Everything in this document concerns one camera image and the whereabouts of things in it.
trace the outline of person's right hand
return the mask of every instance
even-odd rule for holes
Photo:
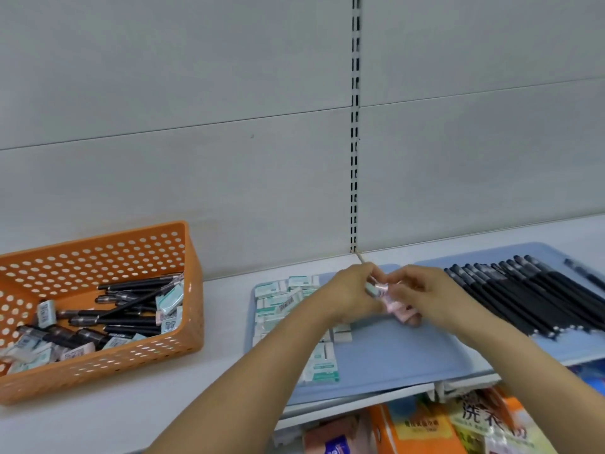
[[[438,267],[404,266],[388,274],[387,282],[392,299],[412,305],[467,345],[477,328],[497,320]]]

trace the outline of forearm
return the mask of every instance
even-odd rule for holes
[[[148,454],[262,452],[315,345],[331,326],[321,290],[197,397]]]
[[[605,398],[598,392],[502,320],[482,326],[471,345],[509,385],[557,452],[602,451]]]

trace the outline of orange plastic basket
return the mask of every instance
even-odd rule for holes
[[[183,270],[183,320],[176,330],[10,375],[0,362],[0,404],[198,351],[204,342],[201,266],[185,221],[0,256],[0,347],[19,338],[16,328],[35,319],[42,299],[55,300],[57,309],[103,309],[95,304],[99,284]],[[75,329],[67,320],[59,324]]]

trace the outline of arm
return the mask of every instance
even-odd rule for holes
[[[368,296],[371,263],[338,272],[181,412],[147,454],[261,453],[315,345],[328,328],[383,305]]]
[[[389,294],[478,351],[509,385],[560,454],[602,451],[605,397],[532,339],[497,318],[442,270],[406,266],[389,274]]]

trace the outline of white wall panel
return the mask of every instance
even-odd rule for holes
[[[605,79],[359,118],[362,251],[605,211]]]
[[[0,253],[187,220],[206,277],[349,251],[349,109],[0,151]]]
[[[363,105],[605,75],[605,0],[363,0]]]
[[[0,0],[0,149],[350,105],[351,0]]]

